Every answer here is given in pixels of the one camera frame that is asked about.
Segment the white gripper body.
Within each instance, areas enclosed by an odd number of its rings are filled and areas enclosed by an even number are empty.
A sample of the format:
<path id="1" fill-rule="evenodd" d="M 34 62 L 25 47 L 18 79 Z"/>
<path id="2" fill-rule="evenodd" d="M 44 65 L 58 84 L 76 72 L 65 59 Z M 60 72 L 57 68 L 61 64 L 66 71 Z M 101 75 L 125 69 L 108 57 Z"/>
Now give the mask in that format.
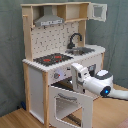
<path id="1" fill-rule="evenodd" d="M 83 82 L 87 77 L 90 76 L 88 68 L 83 67 L 78 63 L 73 63 L 71 65 L 71 74 L 73 90 L 82 93 L 84 89 Z"/>

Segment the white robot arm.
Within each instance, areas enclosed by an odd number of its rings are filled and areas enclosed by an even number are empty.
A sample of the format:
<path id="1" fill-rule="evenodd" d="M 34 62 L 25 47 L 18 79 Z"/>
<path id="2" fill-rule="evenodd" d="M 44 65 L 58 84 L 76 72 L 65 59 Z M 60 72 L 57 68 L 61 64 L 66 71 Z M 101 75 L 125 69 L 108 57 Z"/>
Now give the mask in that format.
<path id="1" fill-rule="evenodd" d="M 113 88 L 113 75 L 107 70 L 100 70 L 94 76 L 89 74 L 87 67 L 78 63 L 71 65 L 73 90 L 82 92 L 88 90 L 104 98 L 114 98 L 128 101 L 128 91 Z"/>

